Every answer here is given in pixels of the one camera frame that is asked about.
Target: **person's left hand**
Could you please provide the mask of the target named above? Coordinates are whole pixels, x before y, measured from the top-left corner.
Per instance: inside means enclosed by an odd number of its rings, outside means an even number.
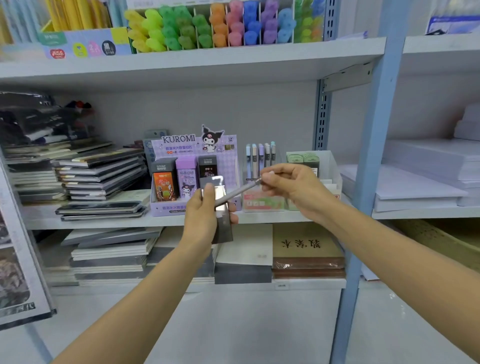
[[[230,210],[230,221],[232,224],[238,224],[239,217],[232,214],[232,212],[237,211],[235,205],[229,203],[228,209]],[[187,202],[185,227],[179,246],[195,249],[206,259],[212,248],[216,226],[215,190],[211,183],[207,183],[204,188],[203,199],[202,191],[198,189]]]

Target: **yellow circle logo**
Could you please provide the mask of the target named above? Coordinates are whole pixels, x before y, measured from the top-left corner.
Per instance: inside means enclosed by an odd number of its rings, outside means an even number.
[[[88,57],[87,48],[82,43],[75,43],[73,45],[73,53],[78,58],[87,58]]]

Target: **red sticker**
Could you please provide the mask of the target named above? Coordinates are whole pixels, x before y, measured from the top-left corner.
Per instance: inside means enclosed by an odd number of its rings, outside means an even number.
[[[51,49],[50,55],[56,60],[65,58],[65,51],[63,49]]]

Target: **hand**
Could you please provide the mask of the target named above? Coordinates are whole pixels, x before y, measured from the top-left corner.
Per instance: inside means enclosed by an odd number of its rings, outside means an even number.
[[[283,196],[293,201],[303,216],[319,224],[324,222],[324,211],[338,200],[320,182],[310,167],[281,163],[260,171],[262,190],[269,196]]]
[[[232,224],[238,224],[239,218],[232,212],[237,211],[234,204],[228,204],[230,210],[230,221]],[[187,202],[187,211],[185,213],[185,227],[183,228],[182,239],[179,247],[195,249],[198,254],[204,256],[204,259],[210,254],[212,240],[216,230],[215,214],[215,191],[211,183],[207,183],[202,191],[196,190],[190,200]]]

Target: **white and purple package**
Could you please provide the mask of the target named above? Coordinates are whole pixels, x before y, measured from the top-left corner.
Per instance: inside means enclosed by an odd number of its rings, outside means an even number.
[[[175,161],[181,198],[189,199],[198,186],[197,157],[181,156]]]

